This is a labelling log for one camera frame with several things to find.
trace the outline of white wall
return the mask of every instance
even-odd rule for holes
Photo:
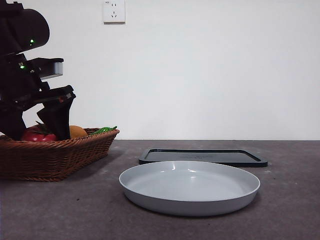
[[[117,139],[320,140],[319,0],[126,0],[125,25],[102,23],[102,0],[20,2],[51,31],[26,57],[64,58],[48,81],[73,86],[71,125],[118,125]]]

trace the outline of orange fruit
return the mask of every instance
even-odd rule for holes
[[[88,136],[87,132],[80,126],[70,125],[69,129],[71,139]]]

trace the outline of green pepper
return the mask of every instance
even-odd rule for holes
[[[105,126],[105,127],[100,128],[99,130],[91,133],[90,135],[106,133],[106,132],[115,130],[116,128],[117,128],[117,126],[114,126],[114,127]]]

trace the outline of black robot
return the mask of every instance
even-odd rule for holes
[[[27,60],[21,52],[49,40],[45,18],[21,3],[0,0],[0,132],[20,140],[23,112],[43,104],[37,115],[59,140],[70,138],[69,110],[76,97],[70,85],[50,89],[46,81],[62,75],[62,58]]]

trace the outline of red tomato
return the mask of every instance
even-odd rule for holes
[[[44,134],[41,133],[41,129],[35,125],[28,127],[22,137],[21,141],[31,141],[31,142],[52,142],[52,141],[57,141],[58,138],[56,135],[50,133],[50,134]]]

